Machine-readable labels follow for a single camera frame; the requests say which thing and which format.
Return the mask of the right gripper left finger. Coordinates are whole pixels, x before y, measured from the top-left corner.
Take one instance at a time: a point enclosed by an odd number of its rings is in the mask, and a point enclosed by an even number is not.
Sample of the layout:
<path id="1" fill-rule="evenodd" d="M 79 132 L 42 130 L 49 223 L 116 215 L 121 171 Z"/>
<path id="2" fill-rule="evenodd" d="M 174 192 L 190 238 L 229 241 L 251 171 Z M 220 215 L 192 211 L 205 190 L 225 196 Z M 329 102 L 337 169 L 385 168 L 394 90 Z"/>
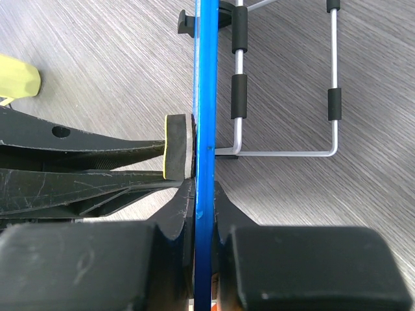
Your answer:
<path id="1" fill-rule="evenodd" d="M 155 224 L 146 310 L 187 310 L 193 296 L 195 182 L 187 179 L 149 220 Z"/>

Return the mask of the yellow whiteboard eraser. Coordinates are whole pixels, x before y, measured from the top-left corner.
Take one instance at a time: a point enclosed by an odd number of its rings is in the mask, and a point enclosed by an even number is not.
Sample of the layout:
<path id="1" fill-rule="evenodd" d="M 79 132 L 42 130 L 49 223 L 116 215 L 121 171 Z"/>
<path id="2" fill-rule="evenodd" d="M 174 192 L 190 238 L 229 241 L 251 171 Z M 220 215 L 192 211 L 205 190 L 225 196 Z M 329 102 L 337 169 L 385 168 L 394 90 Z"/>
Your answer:
<path id="1" fill-rule="evenodd" d="M 195 176 L 195 141 L 192 113 L 165 116 L 164 179 L 182 181 Z"/>

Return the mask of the blue framed whiteboard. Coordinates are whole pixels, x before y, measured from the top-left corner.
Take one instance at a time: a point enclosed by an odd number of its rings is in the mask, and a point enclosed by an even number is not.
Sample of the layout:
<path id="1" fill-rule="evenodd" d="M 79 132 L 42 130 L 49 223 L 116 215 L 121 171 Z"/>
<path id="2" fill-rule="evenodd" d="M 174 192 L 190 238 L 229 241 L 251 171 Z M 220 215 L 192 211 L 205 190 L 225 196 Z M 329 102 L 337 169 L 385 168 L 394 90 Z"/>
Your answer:
<path id="1" fill-rule="evenodd" d="M 193 99 L 196 121 L 195 310 L 211 309 L 218 21 L 218 1 L 195 2 Z"/>

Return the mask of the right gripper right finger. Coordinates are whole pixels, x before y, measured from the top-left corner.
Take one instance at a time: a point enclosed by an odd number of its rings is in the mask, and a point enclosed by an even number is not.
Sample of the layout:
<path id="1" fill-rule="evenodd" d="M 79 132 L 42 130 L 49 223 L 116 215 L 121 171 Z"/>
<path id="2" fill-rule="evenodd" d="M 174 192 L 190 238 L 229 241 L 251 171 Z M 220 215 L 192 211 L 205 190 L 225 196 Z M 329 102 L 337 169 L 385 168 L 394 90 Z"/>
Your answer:
<path id="1" fill-rule="evenodd" d="M 257 227 L 234 205 L 219 182 L 214 185 L 214 228 L 212 240 L 212 297 L 218 310 L 243 310 L 238 285 L 235 230 Z"/>

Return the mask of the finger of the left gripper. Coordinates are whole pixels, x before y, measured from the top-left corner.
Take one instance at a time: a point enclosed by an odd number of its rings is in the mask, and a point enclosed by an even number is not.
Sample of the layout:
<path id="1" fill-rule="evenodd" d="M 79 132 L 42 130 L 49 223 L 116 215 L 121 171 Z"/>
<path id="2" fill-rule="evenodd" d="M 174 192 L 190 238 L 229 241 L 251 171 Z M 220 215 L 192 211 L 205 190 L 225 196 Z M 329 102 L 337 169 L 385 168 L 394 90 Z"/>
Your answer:
<path id="1" fill-rule="evenodd" d="M 157 171 L 33 172 L 1 170 L 1 216 L 27 213 L 75 202 L 107 200 L 122 192 L 146 192 L 179 187 L 182 180 L 163 178 Z"/>
<path id="2" fill-rule="evenodd" d="M 129 141 L 1 108 L 1 168 L 74 172 L 113 170 L 161 156 L 165 141 Z"/>

